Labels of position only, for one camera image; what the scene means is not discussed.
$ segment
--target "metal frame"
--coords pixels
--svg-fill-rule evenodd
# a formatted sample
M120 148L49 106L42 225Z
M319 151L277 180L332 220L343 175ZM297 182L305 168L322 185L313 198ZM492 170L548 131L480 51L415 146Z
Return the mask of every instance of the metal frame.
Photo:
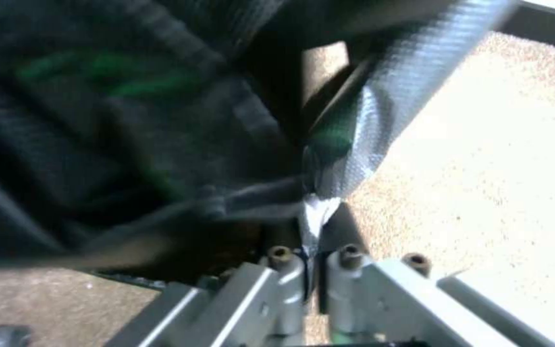
M555 46L555 8L522 1L498 31Z

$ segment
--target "screw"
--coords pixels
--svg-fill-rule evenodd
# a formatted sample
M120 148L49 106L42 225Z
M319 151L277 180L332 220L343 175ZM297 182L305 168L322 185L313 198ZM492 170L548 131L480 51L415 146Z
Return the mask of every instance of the screw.
M348 270L361 266L363 253L356 244L347 244L340 250L340 265Z
M267 252L269 256L269 266L273 270L281 270L292 260L291 249L285 246L274 246Z

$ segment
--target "black plastic part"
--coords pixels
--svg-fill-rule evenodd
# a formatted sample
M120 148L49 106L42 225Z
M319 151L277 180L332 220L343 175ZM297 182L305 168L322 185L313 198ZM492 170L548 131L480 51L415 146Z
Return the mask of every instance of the black plastic part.
M346 246L347 244L356 244L361 252L369 253L368 248L359 233L359 228L355 222L355 218L350 212L348 204L342 203L333 216L322 229L321 238L319 240L319 251L317 261L315 262L315 276L317 276L318 288L318 312L326 314L326 260L334 251Z
M522 2L498 31L555 46L555 9Z

